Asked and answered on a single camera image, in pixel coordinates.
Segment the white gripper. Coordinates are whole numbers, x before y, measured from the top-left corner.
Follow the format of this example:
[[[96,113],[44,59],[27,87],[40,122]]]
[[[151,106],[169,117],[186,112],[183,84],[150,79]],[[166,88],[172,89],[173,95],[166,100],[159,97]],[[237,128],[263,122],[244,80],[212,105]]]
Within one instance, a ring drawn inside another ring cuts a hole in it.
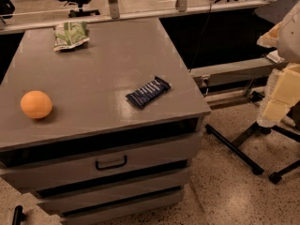
[[[281,46],[279,32],[282,22],[277,23],[257,40],[265,48]],[[264,128],[277,125],[300,101],[300,65],[289,63],[284,69],[274,68],[265,87],[265,97],[257,116],[257,123]]]

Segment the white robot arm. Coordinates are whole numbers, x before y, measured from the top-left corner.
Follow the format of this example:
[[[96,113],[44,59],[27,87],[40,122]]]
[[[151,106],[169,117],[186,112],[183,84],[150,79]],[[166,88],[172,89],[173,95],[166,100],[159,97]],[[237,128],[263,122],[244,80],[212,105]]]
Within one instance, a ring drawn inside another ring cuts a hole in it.
[[[271,128],[300,101],[300,0],[277,0],[257,8],[255,14],[274,24],[257,44],[276,48],[276,55],[288,63],[282,70],[272,70],[259,109],[258,125]]]

